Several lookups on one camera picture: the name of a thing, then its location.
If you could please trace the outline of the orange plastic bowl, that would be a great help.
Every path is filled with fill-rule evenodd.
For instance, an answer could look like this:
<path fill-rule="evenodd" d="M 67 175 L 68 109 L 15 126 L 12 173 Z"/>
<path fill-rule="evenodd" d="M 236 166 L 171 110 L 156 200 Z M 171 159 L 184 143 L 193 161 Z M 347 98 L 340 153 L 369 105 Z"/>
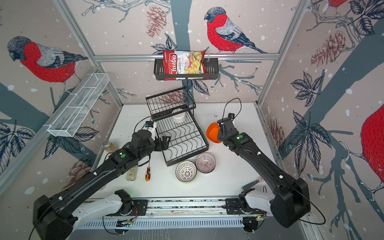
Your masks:
<path fill-rule="evenodd" d="M 209 127 L 206 130 L 206 136 L 207 138 L 212 141 L 213 143 L 220 144 L 222 141 L 218 140 L 219 136 L 219 124 L 218 123 L 212 123 L 209 125 Z"/>

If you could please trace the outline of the white ceramic bowl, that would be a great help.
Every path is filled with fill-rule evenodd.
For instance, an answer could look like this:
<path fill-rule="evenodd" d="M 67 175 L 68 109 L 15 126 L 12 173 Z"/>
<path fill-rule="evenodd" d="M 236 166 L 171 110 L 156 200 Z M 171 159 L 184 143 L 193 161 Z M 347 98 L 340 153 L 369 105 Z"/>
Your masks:
<path fill-rule="evenodd" d="M 172 120 L 174 123 L 183 123 L 186 120 L 186 113 L 179 113 L 177 115 L 172 116 Z"/>

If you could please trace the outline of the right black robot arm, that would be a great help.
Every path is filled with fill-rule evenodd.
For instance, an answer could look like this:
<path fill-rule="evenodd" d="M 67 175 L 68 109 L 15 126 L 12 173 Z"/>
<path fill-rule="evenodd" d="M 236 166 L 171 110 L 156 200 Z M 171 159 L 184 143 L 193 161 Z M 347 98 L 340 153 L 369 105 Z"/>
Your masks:
<path fill-rule="evenodd" d="M 275 195 L 271 211 L 279 224 L 289 228 L 311 211 L 308 184 L 294 179 L 271 161 L 246 133 L 239 133 L 231 118 L 218 120 L 218 140 L 248 162 Z"/>

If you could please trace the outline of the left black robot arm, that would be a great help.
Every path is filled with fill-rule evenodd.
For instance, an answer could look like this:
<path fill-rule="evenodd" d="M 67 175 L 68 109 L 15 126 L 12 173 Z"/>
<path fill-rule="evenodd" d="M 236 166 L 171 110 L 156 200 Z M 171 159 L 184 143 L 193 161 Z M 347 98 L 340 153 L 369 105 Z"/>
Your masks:
<path fill-rule="evenodd" d="M 85 175 L 71 187 L 34 202 L 33 225 L 42 240 L 64 240 L 80 219 L 74 211 L 90 196 L 114 179 L 120 177 L 152 152 L 167 150 L 171 138 L 152 137 L 148 130 L 133 133 L 132 140 L 112 153 L 93 172 Z"/>

